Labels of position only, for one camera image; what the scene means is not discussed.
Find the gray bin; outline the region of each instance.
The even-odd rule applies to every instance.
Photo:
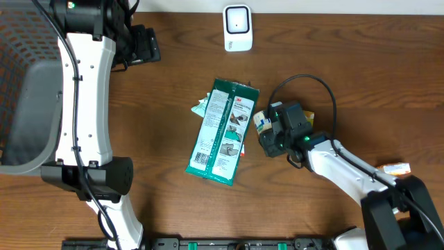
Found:
[[[54,160],[61,115],[56,33],[31,1],[0,0],[0,174],[40,174]]]

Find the barcode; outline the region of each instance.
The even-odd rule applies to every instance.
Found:
[[[208,162],[208,158],[209,155],[206,155],[204,153],[197,153],[196,158],[194,159],[194,161],[196,163],[202,164],[202,165],[206,165]]]

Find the wood grain surface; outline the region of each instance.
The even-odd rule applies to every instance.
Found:
[[[360,207],[328,180],[267,158],[253,126],[232,187],[185,173],[202,118],[190,111],[215,78],[260,89],[257,111],[294,74],[314,74],[338,103],[337,137],[372,165],[411,163],[444,216],[444,22],[433,16],[253,15],[253,48],[227,53],[220,14],[137,13],[162,61],[110,77],[115,156],[130,156],[130,196],[147,235],[292,238],[363,226]],[[332,105],[300,79],[275,100],[298,100],[330,131]],[[0,249],[59,249],[102,238],[75,194],[40,178],[0,176]]]

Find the green package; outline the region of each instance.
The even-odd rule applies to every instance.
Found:
[[[216,79],[187,173],[233,185],[259,90]]]

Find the basket mesh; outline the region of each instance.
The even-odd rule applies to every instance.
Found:
[[[0,1],[0,165],[26,70],[40,60],[60,60],[51,25],[29,0]]]

